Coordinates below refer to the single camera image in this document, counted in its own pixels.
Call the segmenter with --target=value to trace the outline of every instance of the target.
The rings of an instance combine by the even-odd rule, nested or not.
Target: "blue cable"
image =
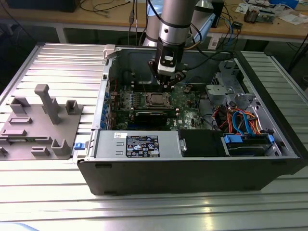
[[[248,123],[248,119],[246,117],[246,114],[244,112],[241,112],[241,111],[236,111],[234,112],[233,116],[232,116],[232,124],[233,124],[233,127],[235,128],[235,130],[237,130],[242,136],[244,135],[244,133],[239,130],[235,124],[235,118],[236,118],[236,115],[239,114],[239,113],[242,113],[243,114],[243,117],[244,117],[244,122],[245,122],[245,126],[246,126],[246,130],[249,134],[251,135],[254,135],[254,132],[251,130],[251,128],[249,127],[249,123]]]
[[[225,20],[230,26],[230,37],[229,37],[229,40],[228,40],[228,43],[227,43],[227,47],[228,47],[230,45],[231,38],[232,38],[232,35],[233,35],[233,28],[232,28],[232,25],[231,25],[231,23],[228,19],[222,18],[222,17],[221,17],[221,19]]]

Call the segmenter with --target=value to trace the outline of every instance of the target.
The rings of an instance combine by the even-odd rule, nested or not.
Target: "black box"
[[[10,8],[74,12],[80,0],[6,0]]]
[[[213,13],[215,14],[215,19],[212,24],[212,28],[216,28],[219,22],[219,18],[223,9],[224,1],[223,0],[212,0],[212,5],[214,8]]]

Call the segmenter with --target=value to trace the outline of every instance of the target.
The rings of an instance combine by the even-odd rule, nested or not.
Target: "white sticker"
[[[115,132],[115,139],[125,139],[127,136],[127,133],[124,132]]]

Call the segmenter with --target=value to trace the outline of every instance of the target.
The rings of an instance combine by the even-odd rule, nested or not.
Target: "table leg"
[[[56,26],[55,29],[57,31],[59,42],[60,43],[68,43],[65,32],[64,32],[64,28],[62,26]]]
[[[219,39],[221,38],[221,34],[213,34],[211,37],[210,43],[208,44],[209,50],[216,50],[216,47],[218,45]]]

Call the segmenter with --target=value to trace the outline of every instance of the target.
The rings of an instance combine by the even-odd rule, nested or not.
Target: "gray floor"
[[[55,29],[50,27],[30,27],[25,26],[25,29],[38,42],[59,42]],[[86,29],[66,29],[65,30],[70,43],[85,43],[85,44],[119,44],[127,45],[127,32],[122,31],[94,31]],[[207,47],[209,38],[202,44],[202,48]],[[230,49],[243,50],[246,40],[239,39],[236,47],[231,45]],[[14,35],[9,37],[4,34],[0,38],[0,91],[10,82],[15,72],[26,59],[29,52],[35,46],[27,34],[20,28],[16,27]],[[287,68],[295,51],[292,50],[284,42],[270,42],[265,48],[266,52],[270,52],[281,63],[284,68]],[[302,77],[308,75],[308,57],[305,57],[296,66],[291,73],[291,76],[302,87],[305,88]]]

